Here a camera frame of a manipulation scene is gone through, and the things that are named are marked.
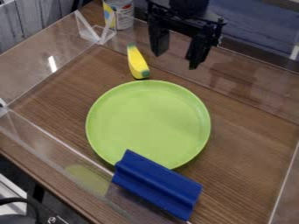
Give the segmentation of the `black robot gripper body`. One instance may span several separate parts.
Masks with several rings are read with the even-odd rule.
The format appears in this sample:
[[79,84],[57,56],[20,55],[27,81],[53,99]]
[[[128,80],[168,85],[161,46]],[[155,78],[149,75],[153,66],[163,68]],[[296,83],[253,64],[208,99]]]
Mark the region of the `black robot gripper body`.
[[172,25],[180,33],[201,33],[211,46],[220,43],[224,17],[208,9],[209,0],[145,0],[147,17]]

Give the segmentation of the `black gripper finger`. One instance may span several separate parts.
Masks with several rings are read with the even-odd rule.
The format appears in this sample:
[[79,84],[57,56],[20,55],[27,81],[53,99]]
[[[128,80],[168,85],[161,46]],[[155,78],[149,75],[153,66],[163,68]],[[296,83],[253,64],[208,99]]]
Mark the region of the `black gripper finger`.
[[195,70],[199,64],[205,60],[207,51],[209,49],[209,35],[205,31],[199,31],[191,38],[191,44],[185,54],[191,70]]
[[169,48],[169,29],[153,17],[148,18],[148,35],[151,50],[153,55],[159,57]]

